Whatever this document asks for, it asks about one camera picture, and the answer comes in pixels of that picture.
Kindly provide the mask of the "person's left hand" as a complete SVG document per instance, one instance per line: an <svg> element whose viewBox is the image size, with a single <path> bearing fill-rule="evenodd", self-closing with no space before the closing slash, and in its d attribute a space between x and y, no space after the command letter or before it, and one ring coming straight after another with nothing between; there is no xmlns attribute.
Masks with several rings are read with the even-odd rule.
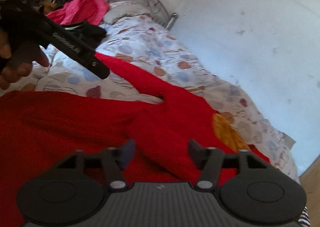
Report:
<svg viewBox="0 0 320 227"><path fill-rule="evenodd" d="M22 43L13 47L10 37L1 30L1 58L10 59L7 66L1 71L1 89L6 90L12 83L16 83L22 77L27 77L33 69L33 61L42 67L49 66L49 60L39 45L34 43Z"/></svg>

